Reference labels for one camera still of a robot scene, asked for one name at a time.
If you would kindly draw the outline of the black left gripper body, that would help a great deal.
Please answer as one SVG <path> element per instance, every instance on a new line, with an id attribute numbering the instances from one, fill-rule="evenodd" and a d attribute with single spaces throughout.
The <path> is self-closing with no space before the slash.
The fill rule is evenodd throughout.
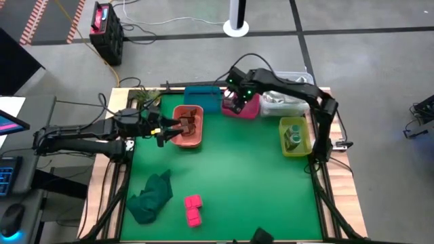
<path id="1" fill-rule="evenodd" d="M 156 106 L 151 106 L 149 108 L 144 108 L 140 113 L 140 137 L 150 138 L 156 137 L 156 134 L 151 135 L 151 131 L 160 128 L 162 131 L 162 125 L 159 122 L 161 116 L 160 109 Z"/>

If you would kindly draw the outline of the pink plastic bin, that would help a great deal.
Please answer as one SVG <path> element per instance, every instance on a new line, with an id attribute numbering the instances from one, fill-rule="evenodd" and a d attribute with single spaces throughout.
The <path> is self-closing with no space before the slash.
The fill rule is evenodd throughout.
<path id="1" fill-rule="evenodd" d="M 244 109 L 239 114 L 234 113 L 229 108 L 223 107 L 222 102 L 221 102 L 221 109 L 222 109 L 222 113 L 226 116 L 229 116 L 229 117 L 235 117 L 235 118 L 239 118 L 239 119 L 255 119 L 257 114 L 260 111 L 260 95 L 255 94 L 253 96 L 253 98 L 245 105 Z"/>

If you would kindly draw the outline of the orange plastic bin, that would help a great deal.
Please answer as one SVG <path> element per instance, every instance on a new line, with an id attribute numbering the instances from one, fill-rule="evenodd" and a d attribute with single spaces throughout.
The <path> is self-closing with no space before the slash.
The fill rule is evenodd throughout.
<path id="1" fill-rule="evenodd" d="M 173 111 L 173 119 L 179 119 L 187 110 L 196 108 L 197 113 L 194 116 L 196 131 L 192 136 L 182 136 L 181 134 L 171 139 L 171 142 L 182 148 L 195 148 L 201 144 L 203 129 L 203 109 L 197 105 L 179 105 Z M 172 129 L 180 129 L 180 124 L 172 126 Z"/>

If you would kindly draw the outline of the small potted succulent plant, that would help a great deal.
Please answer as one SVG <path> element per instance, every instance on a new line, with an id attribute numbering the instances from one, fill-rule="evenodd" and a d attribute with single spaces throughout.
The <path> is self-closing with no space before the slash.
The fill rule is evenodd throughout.
<path id="1" fill-rule="evenodd" d="M 141 89 L 133 96 L 139 107 L 148 106 L 158 101 L 161 92 L 157 89 Z"/>

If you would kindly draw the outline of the black power strip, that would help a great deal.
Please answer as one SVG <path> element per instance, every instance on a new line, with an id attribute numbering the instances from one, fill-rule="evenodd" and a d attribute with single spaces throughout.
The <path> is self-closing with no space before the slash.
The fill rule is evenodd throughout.
<path id="1" fill-rule="evenodd" d="M 190 86 L 216 86 L 227 87 L 229 84 L 225 81 L 198 81 L 198 82 L 185 82 L 185 83 L 162 83 L 161 88 L 175 88 L 175 87 L 190 87 Z"/>

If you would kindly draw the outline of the grey crumpled cloth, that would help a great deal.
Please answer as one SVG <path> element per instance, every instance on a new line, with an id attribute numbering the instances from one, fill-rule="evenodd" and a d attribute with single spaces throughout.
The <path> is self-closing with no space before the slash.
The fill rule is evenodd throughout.
<path id="1" fill-rule="evenodd" d="M 297 83 L 309 83 L 312 84 L 313 80 L 309 75 L 282 75 L 282 79 L 295 81 Z M 306 104 L 304 100 L 281 94 L 277 91 L 267 91 L 261 96 L 261 102 L 263 104 Z"/>

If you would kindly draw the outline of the clear plastic storage container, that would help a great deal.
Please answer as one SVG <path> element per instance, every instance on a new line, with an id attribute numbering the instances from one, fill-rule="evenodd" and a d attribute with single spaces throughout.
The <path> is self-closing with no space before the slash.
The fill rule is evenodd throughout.
<path id="1" fill-rule="evenodd" d="M 313 77 L 308 73 L 302 72 L 283 72 L 277 71 L 275 73 L 279 78 L 282 75 L 309 75 L 312 80 Z M 261 102 L 260 96 L 260 115 L 262 117 L 300 117 L 303 116 L 304 112 L 309 109 L 309 104 L 263 104 Z"/>

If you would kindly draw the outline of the green table mat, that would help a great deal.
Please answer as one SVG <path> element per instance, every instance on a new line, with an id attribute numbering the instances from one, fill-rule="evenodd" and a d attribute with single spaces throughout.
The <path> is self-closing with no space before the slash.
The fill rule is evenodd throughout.
<path id="1" fill-rule="evenodd" d="M 306 157 L 281 151 L 279 119 L 236 119 L 205 114 L 197 148 L 138 138 L 128 195 L 138 195 L 152 174 L 172 171 L 173 197 L 151 224 L 127 211 L 122 241 L 225 241 L 251 239 L 258 227 L 276 240 L 322 237 Z M 184 198 L 200 195 L 202 224 L 190 228 Z"/>

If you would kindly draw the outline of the white tower fan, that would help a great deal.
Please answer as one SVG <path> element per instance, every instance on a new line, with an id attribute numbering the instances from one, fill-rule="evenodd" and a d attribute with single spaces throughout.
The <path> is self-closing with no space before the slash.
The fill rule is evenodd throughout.
<path id="1" fill-rule="evenodd" d="M 223 31 L 230 37 L 243 37 L 249 31 L 245 21 L 247 0 L 230 0 L 229 19 L 223 24 Z"/>

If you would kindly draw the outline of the yellow-green plastic bin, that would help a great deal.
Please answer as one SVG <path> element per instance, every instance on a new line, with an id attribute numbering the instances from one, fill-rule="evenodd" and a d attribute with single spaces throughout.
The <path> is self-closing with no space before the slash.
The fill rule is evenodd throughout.
<path id="1" fill-rule="evenodd" d="M 284 148 L 284 135 L 286 134 L 286 130 L 289 125 L 297 124 L 301 127 L 301 131 L 299 133 L 302 141 L 300 145 L 294 150 L 287 151 Z M 282 117 L 279 120 L 279 138 L 281 143 L 282 154 L 285 157 L 303 157 L 312 152 L 312 145 L 309 135 L 309 129 L 307 126 L 307 120 L 304 117 Z"/>

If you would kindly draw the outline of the black crate with red top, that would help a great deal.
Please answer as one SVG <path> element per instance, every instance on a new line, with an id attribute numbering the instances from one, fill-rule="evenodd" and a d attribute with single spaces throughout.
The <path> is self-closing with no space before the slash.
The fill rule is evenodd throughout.
<path id="1" fill-rule="evenodd" d="M 119 66 L 123 55 L 124 32 L 110 3 L 94 3 L 90 41 L 100 56 L 111 66 Z"/>

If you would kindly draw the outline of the white and black connector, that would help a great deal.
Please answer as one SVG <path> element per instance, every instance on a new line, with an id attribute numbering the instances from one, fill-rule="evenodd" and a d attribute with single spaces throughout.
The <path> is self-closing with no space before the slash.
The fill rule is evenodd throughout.
<path id="1" fill-rule="evenodd" d="M 352 147 L 353 142 L 345 140 L 332 140 L 333 150 L 346 151 Z"/>

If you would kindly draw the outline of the grey desk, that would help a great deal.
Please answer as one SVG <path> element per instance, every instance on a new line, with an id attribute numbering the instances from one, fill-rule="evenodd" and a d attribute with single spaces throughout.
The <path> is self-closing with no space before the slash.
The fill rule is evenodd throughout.
<path id="1" fill-rule="evenodd" d="M 4 153 L 6 157 L 22 157 L 20 171 L 15 179 L 11 194 L 0 197 L 0 218 L 7 208 L 14 203 L 20 203 L 24 206 L 20 230 L 10 238 L 0 235 L 0 244 L 31 244 L 33 242 L 44 193 L 43 190 L 31 188 L 39 160 L 31 149 L 33 134 L 50 122 L 55 102 L 56 97 L 53 95 L 25 97 L 17 118 L 28 123 L 30 129 L 6 136 L 3 146 L 0 147 L 0 154 Z"/>

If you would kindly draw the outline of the white paper sheet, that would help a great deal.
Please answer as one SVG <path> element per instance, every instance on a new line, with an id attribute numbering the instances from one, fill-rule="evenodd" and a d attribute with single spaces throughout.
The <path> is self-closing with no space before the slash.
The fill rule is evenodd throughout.
<path id="1" fill-rule="evenodd" d="M 0 96 L 0 110 L 3 112 L 17 117 L 26 98 L 15 96 Z"/>

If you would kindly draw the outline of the black panel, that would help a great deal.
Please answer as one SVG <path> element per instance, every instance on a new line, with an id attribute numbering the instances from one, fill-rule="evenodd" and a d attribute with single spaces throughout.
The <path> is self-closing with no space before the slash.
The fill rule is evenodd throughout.
<path id="1" fill-rule="evenodd" d="M 0 28 L 0 96 L 11 96 L 45 67 Z"/>

